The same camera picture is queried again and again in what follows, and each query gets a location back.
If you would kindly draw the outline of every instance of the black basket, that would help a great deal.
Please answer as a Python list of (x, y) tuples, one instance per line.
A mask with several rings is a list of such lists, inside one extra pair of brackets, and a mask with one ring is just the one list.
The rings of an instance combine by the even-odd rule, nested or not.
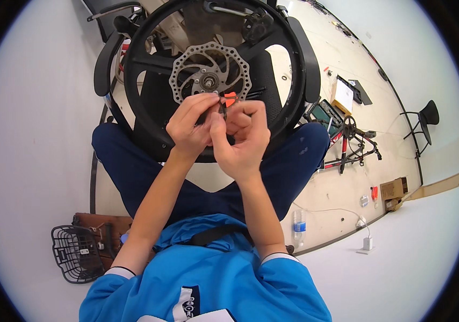
[(104, 266), (90, 229), (58, 226), (51, 232), (53, 253), (65, 280), (84, 284), (104, 274)]

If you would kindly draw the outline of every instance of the person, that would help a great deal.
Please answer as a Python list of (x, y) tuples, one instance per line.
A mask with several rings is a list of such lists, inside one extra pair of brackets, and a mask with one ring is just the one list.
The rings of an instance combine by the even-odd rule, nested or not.
[[(233, 104), (226, 122), (218, 109), (217, 94), (184, 100), (167, 125), (175, 146), (163, 166), (117, 124), (94, 130), (97, 158), (133, 224), (82, 302), (81, 322), (331, 320), (308, 269), (287, 253), (280, 224), (328, 149), (326, 129), (300, 126), (262, 161), (270, 139), (263, 102)], [(185, 180), (206, 146), (234, 179), (214, 193)]]

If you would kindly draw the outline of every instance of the white wall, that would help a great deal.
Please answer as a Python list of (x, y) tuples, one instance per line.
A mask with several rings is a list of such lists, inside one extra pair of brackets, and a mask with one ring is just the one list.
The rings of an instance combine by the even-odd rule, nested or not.
[(79, 0), (33, 0), (0, 47), (0, 281), (27, 321), (74, 321), (50, 230), (89, 212), (93, 90), (102, 41)]
[(309, 254), (308, 267), (334, 322), (419, 321), (459, 252), (459, 187), (406, 202), (370, 226), (376, 249), (356, 254), (362, 230)]
[[(367, 46), (407, 111), (419, 112), (429, 100), (435, 101), (440, 123), (428, 127), (432, 145), (420, 159), (424, 184), (458, 173), (459, 75), (446, 45), (422, 8), (413, 0), (319, 2)], [(415, 125), (417, 116), (410, 119)], [(422, 149), (426, 144), (424, 135), (416, 136)]]

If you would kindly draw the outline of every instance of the hand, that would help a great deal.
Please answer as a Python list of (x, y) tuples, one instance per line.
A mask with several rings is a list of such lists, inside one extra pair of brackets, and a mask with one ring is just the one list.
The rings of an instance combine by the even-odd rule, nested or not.
[[(237, 184), (257, 176), (261, 178), (260, 163), (271, 138), (265, 105), (258, 100), (239, 102), (228, 111), (227, 120), (226, 127), (219, 113), (211, 115), (210, 135), (219, 166)], [(226, 132), (234, 136), (235, 145), (229, 144)]]
[(211, 114), (203, 124), (195, 126), (199, 116), (210, 109), (219, 110), (219, 95), (201, 93), (188, 96), (177, 108), (167, 124), (167, 132), (176, 144), (174, 150), (187, 160), (197, 159), (207, 145), (211, 145)]

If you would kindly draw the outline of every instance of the floor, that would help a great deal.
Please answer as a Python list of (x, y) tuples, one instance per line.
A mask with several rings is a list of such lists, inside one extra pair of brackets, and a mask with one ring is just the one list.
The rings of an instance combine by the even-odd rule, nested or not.
[[(406, 176), (409, 191), (413, 191), (419, 187), (420, 179), (414, 159), (415, 145), (412, 139), (403, 140), (410, 129), (405, 117), (399, 115), (402, 108), (390, 85), (378, 74), (378, 66), (367, 51), (356, 39), (348, 38), (336, 28), (332, 23), (336, 21), (334, 17), (313, 9), (309, 3), (283, 0), (278, 1), (278, 4), (287, 7), (289, 15), (297, 18), (305, 29), (321, 69), (322, 98), (330, 100), (331, 84), (337, 74), (344, 79), (360, 81), (373, 104), (365, 106), (353, 102), (352, 116), (358, 128), (377, 132), (374, 141), (378, 143), (382, 155), (381, 161), (375, 155), (368, 156), (362, 167), (357, 163), (346, 164), (342, 175), (336, 167), (314, 174), (281, 222), (285, 243), (297, 246), (292, 239), (292, 211), (300, 207), (309, 210), (304, 244), (296, 247), (296, 251), (302, 251), (354, 231), (358, 222), (356, 214), (363, 216), (367, 222), (384, 214), (380, 200), (377, 204), (360, 206), (361, 196), (370, 197), (370, 187)], [(280, 46), (273, 46), (268, 51), (272, 56), (280, 98), (284, 102), (290, 90), (288, 54)], [(326, 67), (332, 71), (332, 76), (323, 71)], [(117, 84), (113, 96), (133, 125), (135, 116), (127, 102), (123, 85)], [(326, 160), (340, 157), (341, 149), (342, 140), (328, 151)], [(216, 163), (194, 164), (187, 179), (210, 192), (233, 181)], [(120, 194), (100, 163), (96, 180), (96, 212), (103, 215), (128, 215)]]

